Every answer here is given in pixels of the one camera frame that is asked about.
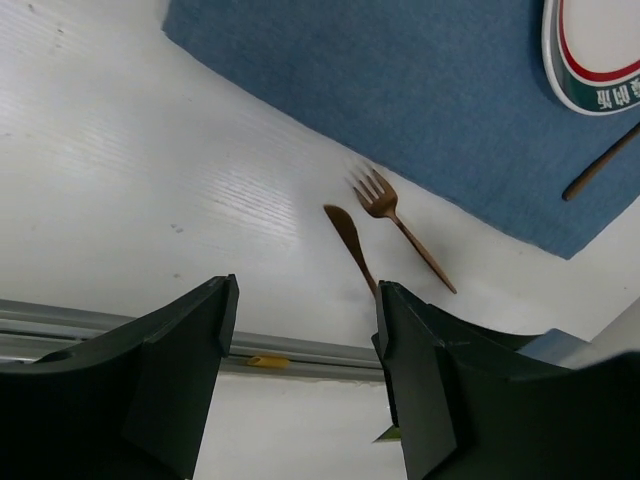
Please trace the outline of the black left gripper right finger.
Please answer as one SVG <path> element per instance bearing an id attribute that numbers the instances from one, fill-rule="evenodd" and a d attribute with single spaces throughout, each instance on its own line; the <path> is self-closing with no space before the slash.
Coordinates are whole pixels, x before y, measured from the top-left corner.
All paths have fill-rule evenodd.
<path id="1" fill-rule="evenodd" d="M 381 362 L 411 479 L 635 479 L 639 356 L 568 369 L 383 281 Z"/>

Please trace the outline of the copper fork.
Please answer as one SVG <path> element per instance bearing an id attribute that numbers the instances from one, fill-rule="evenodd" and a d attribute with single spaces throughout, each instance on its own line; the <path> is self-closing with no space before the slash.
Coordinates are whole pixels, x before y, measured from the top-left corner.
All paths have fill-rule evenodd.
<path id="1" fill-rule="evenodd" d="M 440 281 L 456 294 L 456 287 L 442 267 L 397 215 L 398 194 L 392 185 L 371 167 L 356 167 L 351 176 L 352 189 L 364 210 L 373 218 L 391 220 Z"/>

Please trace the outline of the yellow rail slot nut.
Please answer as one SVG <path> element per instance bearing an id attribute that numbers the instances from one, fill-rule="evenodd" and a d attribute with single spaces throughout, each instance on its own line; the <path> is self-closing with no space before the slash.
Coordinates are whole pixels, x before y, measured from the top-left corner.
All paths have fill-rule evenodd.
<path id="1" fill-rule="evenodd" d="M 279 356 L 256 355 L 249 358 L 246 365 L 253 368 L 282 370 L 289 367 L 290 360 Z"/>

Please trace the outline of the aluminium front rail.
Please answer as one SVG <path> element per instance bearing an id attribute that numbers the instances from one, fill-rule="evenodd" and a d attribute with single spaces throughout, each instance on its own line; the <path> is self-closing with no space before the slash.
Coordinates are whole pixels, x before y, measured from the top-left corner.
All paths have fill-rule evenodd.
<path id="1" fill-rule="evenodd" d="M 1 301 L 1 360 L 30 363 L 50 353 L 94 339 L 132 319 L 114 314 Z M 219 370 L 234 374 L 382 383 L 384 375 L 376 352 L 278 336 L 234 331 L 217 339 L 217 327 L 190 327 L 182 322 L 155 338 L 161 350 L 179 364 L 194 347 L 208 359 L 219 360 Z M 286 369 L 253 368 L 246 361 L 256 355 L 285 357 Z"/>

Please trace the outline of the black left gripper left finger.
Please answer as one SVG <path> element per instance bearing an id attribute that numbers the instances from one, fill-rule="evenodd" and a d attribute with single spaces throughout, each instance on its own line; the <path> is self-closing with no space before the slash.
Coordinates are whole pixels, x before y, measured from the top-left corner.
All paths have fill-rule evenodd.
<path id="1" fill-rule="evenodd" d="M 179 364 L 155 338 L 184 322 L 234 332 L 239 287 L 216 276 L 165 307 L 29 363 L 1 367 L 5 479 L 190 479 L 219 360 Z"/>

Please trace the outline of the copper knife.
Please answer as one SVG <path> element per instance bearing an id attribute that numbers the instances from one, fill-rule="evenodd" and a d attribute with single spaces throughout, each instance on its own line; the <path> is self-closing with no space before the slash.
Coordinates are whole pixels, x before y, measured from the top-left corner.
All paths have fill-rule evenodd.
<path id="1" fill-rule="evenodd" d="M 353 219 L 344 209 L 336 205 L 325 204 L 323 210 L 358 266 L 372 295 L 376 296 L 377 282 L 367 266 Z"/>

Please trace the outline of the copper spoon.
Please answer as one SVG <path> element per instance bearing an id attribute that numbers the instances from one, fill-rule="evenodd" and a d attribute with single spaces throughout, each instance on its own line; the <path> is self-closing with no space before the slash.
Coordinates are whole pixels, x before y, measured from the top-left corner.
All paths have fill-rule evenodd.
<path id="1" fill-rule="evenodd" d="M 586 185 L 632 140 L 639 135 L 640 123 L 634 125 L 627 133 L 619 138 L 601 156 L 594 160 L 580 175 L 578 175 L 563 191 L 561 198 L 568 202 L 574 199 Z"/>

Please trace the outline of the white plate green red rim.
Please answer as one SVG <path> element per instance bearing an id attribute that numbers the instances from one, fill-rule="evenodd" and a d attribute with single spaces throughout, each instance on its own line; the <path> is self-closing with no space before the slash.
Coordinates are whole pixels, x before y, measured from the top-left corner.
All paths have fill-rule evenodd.
<path id="1" fill-rule="evenodd" d="M 544 69 L 570 110 L 606 116 L 639 105 L 639 1 L 544 3 Z"/>

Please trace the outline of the blue cloth placemat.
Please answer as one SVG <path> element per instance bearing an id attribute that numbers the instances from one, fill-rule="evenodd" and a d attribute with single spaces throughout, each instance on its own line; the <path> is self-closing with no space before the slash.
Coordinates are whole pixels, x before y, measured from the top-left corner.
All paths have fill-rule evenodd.
<path id="1" fill-rule="evenodd" d="M 166 36 L 294 120 L 518 240 L 573 257 L 639 196 L 639 119 L 553 93 L 539 1 L 173 1 Z"/>

